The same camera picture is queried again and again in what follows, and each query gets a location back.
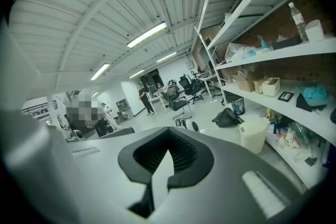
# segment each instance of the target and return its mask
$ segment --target gray floor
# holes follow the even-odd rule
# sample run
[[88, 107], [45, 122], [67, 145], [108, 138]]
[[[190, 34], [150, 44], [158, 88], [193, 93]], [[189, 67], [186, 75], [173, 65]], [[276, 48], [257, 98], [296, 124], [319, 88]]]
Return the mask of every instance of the gray floor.
[[[190, 104], [192, 109], [192, 119], [197, 123], [201, 133], [209, 135], [218, 139], [223, 139], [240, 145], [240, 132], [237, 126], [229, 128], [219, 128], [211, 120], [222, 111], [225, 107], [221, 105], [222, 98], [218, 97], [217, 102], [210, 102], [208, 94], [203, 95], [204, 100], [197, 100], [195, 104]], [[180, 111], [172, 111], [167, 108], [166, 113], [160, 104], [160, 102], [154, 103], [155, 110], [158, 114], [147, 115], [147, 111], [144, 110], [136, 117], [124, 121], [121, 123], [122, 127], [132, 127], [136, 132], [147, 130], [154, 127], [175, 126], [173, 117], [180, 114]], [[96, 139], [98, 136], [94, 135], [90, 139]], [[261, 153], [258, 154], [260, 158], [272, 165], [274, 168], [282, 172], [295, 186], [303, 193], [306, 189], [302, 181], [296, 175], [296, 173], [290, 168], [290, 166], [282, 159], [282, 157], [273, 150], [266, 142]]]

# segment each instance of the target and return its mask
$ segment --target blue cloth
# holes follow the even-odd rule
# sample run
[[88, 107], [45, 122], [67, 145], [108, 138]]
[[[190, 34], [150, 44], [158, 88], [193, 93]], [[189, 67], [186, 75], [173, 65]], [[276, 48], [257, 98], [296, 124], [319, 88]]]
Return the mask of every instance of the blue cloth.
[[324, 100], [328, 97], [324, 86], [307, 87], [303, 90], [303, 97], [308, 100]]

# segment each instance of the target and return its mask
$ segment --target computer monitor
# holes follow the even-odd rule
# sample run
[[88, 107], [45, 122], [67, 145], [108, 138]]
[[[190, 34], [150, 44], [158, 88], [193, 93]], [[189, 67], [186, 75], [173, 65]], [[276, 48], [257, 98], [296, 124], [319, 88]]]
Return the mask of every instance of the computer monitor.
[[157, 88], [154, 85], [149, 85], [148, 89], [151, 92], [151, 94], [154, 94], [157, 92]]

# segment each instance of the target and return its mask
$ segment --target fluorescent ceiling light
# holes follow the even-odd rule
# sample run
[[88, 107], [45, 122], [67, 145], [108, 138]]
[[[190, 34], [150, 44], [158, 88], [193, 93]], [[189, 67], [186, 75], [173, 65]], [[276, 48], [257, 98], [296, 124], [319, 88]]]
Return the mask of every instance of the fluorescent ceiling light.
[[104, 65], [97, 71], [97, 73], [93, 75], [91, 80], [95, 80], [100, 74], [104, 72], [105, 69], [108, 68], [109, 65], [109, 63], [104, 63]]
[[163, 58], [161, 58], [160, 60], [157, 60], [157, 62], [161, 62], [161, 61], [163, 61], [164, 59], [167, 59], [168, 57], [173, 56], [173, 55], [175, 55], [175, 54], [176, 54], [175, 52], [172, 53], [172, 54], [169, 54], [169, 55], [167, 55], [166, 57], [163, 57]]
[[135, 45], [139, 44], [141, 41], [145, 40], [146, 38], [154, 35], [155, 33], [161, 31], [162, 29], [166, 28], [167, 24], [165, 22], [160, 23], [157, 26], [154, 26], [153, 28], [149, 29], [145, 33], [143, 33], [141, 36], [137, 37], [136, 39], [132, 40], [127, 44], [127, 47], [133, 48]]
[[131, 79], [131, 78], [135, 77], [136, 75], [142, 73], [143, 71], [144, 71], [144, 70], [142, 69], [142, 70], [140, 70], [139, 72], [135, 73], [134, 75], [132, 75], [132, 76], [130, 76], [130, 77], [128, 77], [128, 78]]

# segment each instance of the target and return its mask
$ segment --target toy figure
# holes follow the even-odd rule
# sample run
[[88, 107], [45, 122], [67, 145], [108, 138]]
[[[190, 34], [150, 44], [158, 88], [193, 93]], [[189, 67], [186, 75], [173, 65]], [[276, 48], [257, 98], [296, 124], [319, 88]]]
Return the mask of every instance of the toy figure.
[[277, 119], [275, 118], [274, 116], [274, 112], [272, 109], [267, 109], [266, 110], [266, 118], [269, 120], [269, 123], [271, 125], [274, 125], [274, 130], [273, 130], [273, 133], [276, 134], [277, 133], [277, 130], [278, 132], [280, 133], [280, 127], [279, 127], [279, 124], [278, 124], [278, 121]]

